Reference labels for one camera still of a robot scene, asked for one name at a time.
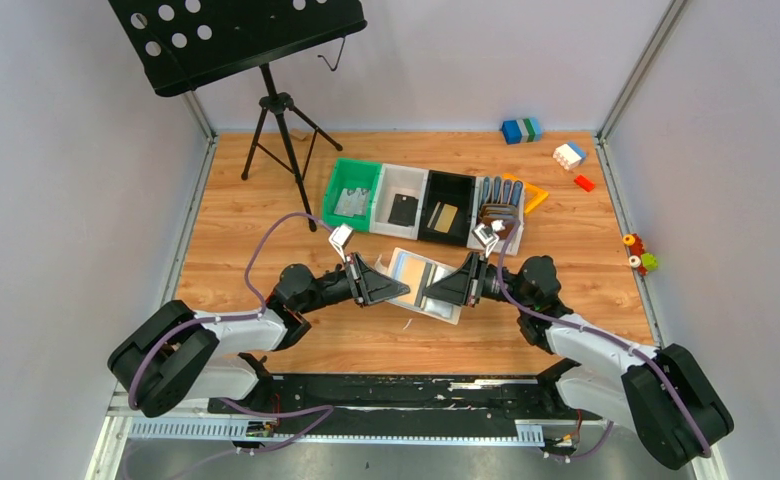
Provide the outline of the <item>beige card holder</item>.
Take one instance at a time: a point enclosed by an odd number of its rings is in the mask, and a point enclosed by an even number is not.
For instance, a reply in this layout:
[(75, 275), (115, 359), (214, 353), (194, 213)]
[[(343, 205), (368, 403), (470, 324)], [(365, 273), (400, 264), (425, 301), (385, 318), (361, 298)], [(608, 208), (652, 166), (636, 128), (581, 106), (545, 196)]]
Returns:
[[(425, 286), (425, 288), (427, 286), (429, 286), (432, 282), (440, 280), (440, 279), (444, 278), (445, 276), (447, 276), (449, 273), (453, 272), (453, 269), (451, 267), (447, 266), (447, 265), (444, 265), (442, 263), (439, 263), (439, 262), (436, 262), (434, 260), (428, 259), (428, 258), (426, 258), (426, 257), (424, 257), (422, 255), (419, 255), (419, 254), (416, 254), (414, 252), (410, 252), (408, 250), (404, 250), (404, 249), (401, 249), (401, 248), (398, 248), (398, 247), (396, 247), (393, 250), (392, 255), (389, 257), (389, 259), (387, 261), (384, 261), (382, 259), (382, 257), (379, 256), (378, 259), (374, 263), (374, 267), (379, 272), (381, 272), (381, 273), (383, 273), (383, 274), (393, 278), (392, 273), (391, 273), (391, 269), (393, 268), (395, 260), (396, 260), (397, 256), (400, 253), (412, 254), (412, 255), (424, 258), (424, 259), (426, 259), (428, 261), (431, 261), (431, 262), (433, 262), (435, 264), (433, 277), (428, 282), (428, 284)], [(452, 325), (456, 325), (458, 323), (459, 319), (460, 319), (461, 307), (460, 306), (456, 306), (456, 305), (452, 305), (452, 304), (447, 303), (447, 302), (438, 301), (438, 300), (434, 300), (434, 299), (430, 299), (428, 297), (425, 297), (424, 296), (425, 288), (423, 289), (422, 303), (419, 306), (412, 306), (412, 305), (408, 305), (408, 304), (405, 304), (405, 303), (398, 302), (396, 300), (396, 298), (390, 300), (390, 303), (394, 304), (394, 305), (396, 305), (398, 307), (410, 310), (412, 312), (419, 313), (419, 314), (422, 314), (422, 315), (425, 315), (425, 316), (428, 316), (428, 317), (431, 317), (431, 318), (434, 318), (434, 319), (437, 319), (437, 320), (440, 320), (440, 321), (443, 321), (443, 322), (446, 322), (446, 323), (449, 323), (449, 324), (452, 324)]]

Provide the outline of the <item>gold card from holder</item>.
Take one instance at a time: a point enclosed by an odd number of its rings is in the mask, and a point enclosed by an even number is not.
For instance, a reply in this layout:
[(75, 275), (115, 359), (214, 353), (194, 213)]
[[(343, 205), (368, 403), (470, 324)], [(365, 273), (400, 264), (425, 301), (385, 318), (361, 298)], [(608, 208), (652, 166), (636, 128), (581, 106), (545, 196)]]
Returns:
[(391, 273), (395, 280), (409, 287), (409, 292), (397, 297), (396, 300), (419, 306), (422, 303), (423, 289), (433, 277), (434, 268), (435, 264), (431, 261), (412, 254), (400, 253)]

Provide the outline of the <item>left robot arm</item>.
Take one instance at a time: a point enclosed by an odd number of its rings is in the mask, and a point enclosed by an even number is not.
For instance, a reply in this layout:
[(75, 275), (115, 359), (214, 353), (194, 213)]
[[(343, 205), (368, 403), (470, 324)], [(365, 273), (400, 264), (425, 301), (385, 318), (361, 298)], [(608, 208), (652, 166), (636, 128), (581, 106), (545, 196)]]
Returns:
[(291, 264), (257, 310), (212, 313), (181, 300), (163, 304), (114, 349), (107, 368), (128, 392), (131, 408), (149, 418), (184, 400), (249, 399), (271, 379), (252, 352), (294, 346), (311, 328), (305, 314), (345, 301), (371, 306), (410, 291), (357, 253), (320, 277)]

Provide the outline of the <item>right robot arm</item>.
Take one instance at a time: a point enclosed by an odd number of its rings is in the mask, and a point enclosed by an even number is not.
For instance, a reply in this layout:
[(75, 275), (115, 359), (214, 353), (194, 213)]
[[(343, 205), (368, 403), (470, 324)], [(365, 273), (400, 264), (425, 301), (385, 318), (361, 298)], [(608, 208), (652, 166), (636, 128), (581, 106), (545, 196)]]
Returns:
[(669, 469), (709, 457), (734, 431), (730, 411), (688, 349), (626, 340), (567, 307), (560, 291), (548, 255), (529, 257), (512, 273), (471, 253), (424, 294), (458, 306), (486, 298), (516, 307), (525, 341), (562, 359), (546, 372), (555, 401), (631, 430)]

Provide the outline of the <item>brown card holder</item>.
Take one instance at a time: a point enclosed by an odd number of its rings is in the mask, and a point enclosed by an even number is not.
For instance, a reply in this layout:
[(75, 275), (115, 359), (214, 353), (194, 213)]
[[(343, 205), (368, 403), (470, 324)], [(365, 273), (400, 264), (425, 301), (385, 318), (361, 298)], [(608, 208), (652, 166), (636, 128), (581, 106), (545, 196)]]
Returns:
[(498, 234), (506, 237), (519, 222), (519, 211), (511, 204), (488, 203), (480, 207), (478, 220), (486, 225), (501, 221), (503, 229)]

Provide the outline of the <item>grey cards in green bin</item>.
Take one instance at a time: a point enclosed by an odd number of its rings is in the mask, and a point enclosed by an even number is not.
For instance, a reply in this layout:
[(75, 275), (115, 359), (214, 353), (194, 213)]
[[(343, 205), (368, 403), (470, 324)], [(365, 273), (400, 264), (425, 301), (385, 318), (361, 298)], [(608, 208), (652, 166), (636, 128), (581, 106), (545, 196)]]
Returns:
[(368, 188), (343, 188), (333, 213), (347, 218), (364, 217), (369, 208), (370, 198), (371, 190)]

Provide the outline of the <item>blue card holders row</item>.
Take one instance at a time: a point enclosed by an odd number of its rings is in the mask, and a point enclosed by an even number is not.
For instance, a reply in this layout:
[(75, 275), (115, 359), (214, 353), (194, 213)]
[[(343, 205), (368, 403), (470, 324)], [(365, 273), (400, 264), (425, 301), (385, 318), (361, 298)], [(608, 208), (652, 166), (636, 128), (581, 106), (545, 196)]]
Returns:
[(519, 207), (524, 190), (524, 183), (513, 177), (482, 177), (478, 193), (478, 206), (502, 204)]

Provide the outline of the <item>black card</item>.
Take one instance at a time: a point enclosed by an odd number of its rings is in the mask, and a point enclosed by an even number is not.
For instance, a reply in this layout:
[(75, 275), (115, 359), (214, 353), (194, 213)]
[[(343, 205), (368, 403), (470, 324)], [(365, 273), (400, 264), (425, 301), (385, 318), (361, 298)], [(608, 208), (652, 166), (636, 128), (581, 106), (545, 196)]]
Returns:
[(401, 227), (413, 226), (419, 210), (418, 205), (419, 200), (416, 197), (395, 194), (388, 216), (388, 223)]

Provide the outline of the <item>white bin with holders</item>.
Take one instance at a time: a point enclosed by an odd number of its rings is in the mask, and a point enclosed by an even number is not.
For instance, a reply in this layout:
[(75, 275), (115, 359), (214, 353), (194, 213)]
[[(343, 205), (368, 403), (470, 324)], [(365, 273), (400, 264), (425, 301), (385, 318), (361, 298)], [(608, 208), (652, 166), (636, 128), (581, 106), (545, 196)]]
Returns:
[[(481, 178), (482, 177), (476, 178), (475, 189), (474, 189), (474, 202), (473, 202), (474, 209), (473, 209), (473, 213), (471, 214), (471, 227), (468, 233), (468, 238), (466, 243), (466, 247), (473, 250), (483, 250), (482, 246), (476, 241), (476, 239), (473, 237), (472, 234), (473, 228), (480, 223), (478, 220), (478, 214), (480, 209), (480, 207), (478, 206), (478, 193), (479, 193)], [(508, 255), (516, 255), (519, 250), (519, 244), (521, 242), (523, 231), (525, 228), (525, 220), (524, 220), (525, 213), (523, 212), (524, 201), (525, 201), (525, 194), (523, 192), (520, 206), (517, 207), (519, 211), (519, 222), (517, 223), (516, 227), (506, 237), (502, 237), (499, 235), (501, 240), (496, 246), (497, 250), (502, 248), (502, 246), (505, 244), (505, 241), (507, 240), (510, 234), (514, 234), (513, 239), (507, 243)]]

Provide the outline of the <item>black plastic bin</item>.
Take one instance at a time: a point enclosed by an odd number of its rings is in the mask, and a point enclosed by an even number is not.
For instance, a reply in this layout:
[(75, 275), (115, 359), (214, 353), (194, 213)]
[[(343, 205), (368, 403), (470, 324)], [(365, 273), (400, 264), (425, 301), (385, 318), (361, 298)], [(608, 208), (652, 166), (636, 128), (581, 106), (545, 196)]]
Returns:
[[(429, 170), (424, 194), (418, 241), (465, 247), (471, 227), (476, 178), (470, 175)], [(448, 233), (429, 230), (426, 224), (438, 202), (458, 207)]]

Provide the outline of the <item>green plastic bin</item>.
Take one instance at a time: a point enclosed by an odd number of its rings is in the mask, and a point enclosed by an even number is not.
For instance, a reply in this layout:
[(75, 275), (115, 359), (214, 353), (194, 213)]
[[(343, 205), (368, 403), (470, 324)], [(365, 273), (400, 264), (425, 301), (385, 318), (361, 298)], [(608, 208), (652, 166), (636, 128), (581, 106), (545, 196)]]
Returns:
[[(349, 158), (338, 158), (323, 198), (322, 219), (331, 226), (343, 223), (359, 232), (368, 232), (372, 221), (375, 202), (381, 180), (382, 164)], [(333, 213), (343, 188), (368, 188), (371, 190), (369, 208), (364, 217), (347, 218)]]

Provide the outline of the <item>white plastic bin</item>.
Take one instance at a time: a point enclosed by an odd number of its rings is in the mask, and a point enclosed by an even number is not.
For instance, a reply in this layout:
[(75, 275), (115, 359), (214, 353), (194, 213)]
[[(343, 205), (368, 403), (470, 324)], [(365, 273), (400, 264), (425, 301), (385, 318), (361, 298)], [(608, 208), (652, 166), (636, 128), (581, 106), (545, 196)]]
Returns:
[(369, 232), (416, 240), (427, 177), (426, 169), (383, 164)]

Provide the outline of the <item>red toy brick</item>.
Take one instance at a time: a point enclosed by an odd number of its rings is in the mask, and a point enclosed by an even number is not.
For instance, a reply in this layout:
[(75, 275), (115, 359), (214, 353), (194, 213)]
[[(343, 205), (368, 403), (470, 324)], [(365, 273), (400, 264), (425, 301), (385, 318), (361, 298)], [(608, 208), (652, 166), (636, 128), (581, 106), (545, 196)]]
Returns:
[(596, 188), (596, 184), (584, 175), (577, 175), (574, 183), (585, 192), (592, 192)]

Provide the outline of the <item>white blue toy block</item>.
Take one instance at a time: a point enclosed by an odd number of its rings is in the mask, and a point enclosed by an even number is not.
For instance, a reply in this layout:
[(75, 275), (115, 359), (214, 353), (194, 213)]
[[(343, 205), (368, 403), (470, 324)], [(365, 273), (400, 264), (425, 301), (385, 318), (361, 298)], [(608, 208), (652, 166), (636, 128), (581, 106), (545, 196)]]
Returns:
[(587, 152), (573, 141), (558, 146), (552, 158), (566, 171), (572, 171), (581, 166), (587, 159)]

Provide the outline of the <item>blue green toy block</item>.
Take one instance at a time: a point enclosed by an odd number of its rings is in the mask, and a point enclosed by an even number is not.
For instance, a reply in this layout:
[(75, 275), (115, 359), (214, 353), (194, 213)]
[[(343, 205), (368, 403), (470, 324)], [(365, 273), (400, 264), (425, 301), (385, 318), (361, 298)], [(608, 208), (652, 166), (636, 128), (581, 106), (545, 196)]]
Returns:
[(500, 132), (508, 145), (537, 142), (544, 135), (544, 129), (535, 117), (503, 121)]

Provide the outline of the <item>colourful toy vehicle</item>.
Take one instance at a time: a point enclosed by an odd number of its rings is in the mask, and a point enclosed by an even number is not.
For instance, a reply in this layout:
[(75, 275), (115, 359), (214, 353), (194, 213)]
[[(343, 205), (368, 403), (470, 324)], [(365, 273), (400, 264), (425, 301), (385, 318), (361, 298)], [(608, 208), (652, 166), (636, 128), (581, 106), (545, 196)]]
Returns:
[(637, 233), (629, 233), (622, 237), (622, 242), (628, 253), (629, 266), (640, 276), (646, 276), (659, 268), (657, 258), (650, 253)]

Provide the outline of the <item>black music stand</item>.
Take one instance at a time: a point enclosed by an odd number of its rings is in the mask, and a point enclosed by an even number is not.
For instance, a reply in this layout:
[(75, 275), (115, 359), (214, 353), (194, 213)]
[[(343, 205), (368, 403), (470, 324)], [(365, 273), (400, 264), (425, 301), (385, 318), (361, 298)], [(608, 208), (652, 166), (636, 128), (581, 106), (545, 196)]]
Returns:
[(305, 188), (308, 165), (297, 160), (285, 115), (297, 115), (336, 150), (342, 145), (277, 89), (270, 65), (364, 30), (363, 5), (346, 1), (130, 1), (110, 6), (160, 97), (175, 97), (257, 68), (266, 94), (255, 127), (274, 116), (287, 158), (279, 164)]

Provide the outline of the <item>orange toy frame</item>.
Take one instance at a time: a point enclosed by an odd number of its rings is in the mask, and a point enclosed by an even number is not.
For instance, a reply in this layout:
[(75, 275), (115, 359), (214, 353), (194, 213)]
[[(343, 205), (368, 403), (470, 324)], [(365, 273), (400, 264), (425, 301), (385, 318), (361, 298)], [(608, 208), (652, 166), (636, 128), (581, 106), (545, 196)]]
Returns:
[(550, 195), (550, 193), (536, 185), (533, 185), (525, 180), (513, 174), (503, 174), (503, 180), (511, 180), (514, 183), (521, 183), (524, 189), (525, 201), (523, 206), (523, 212), (525, 214), (531, 213), (534, 209), (539, 207)]

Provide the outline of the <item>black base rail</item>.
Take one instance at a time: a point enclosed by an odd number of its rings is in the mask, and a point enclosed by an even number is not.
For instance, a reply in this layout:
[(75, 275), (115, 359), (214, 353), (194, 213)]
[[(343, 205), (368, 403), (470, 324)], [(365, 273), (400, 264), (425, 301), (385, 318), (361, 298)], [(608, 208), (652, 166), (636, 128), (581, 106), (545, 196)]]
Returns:
[(522, 445), (564, 461), (603, 446), (614, 427), (558, 399), (535, 375), (277, 374), (212, 414), (278, 415), (278, 438), (358, 443)]

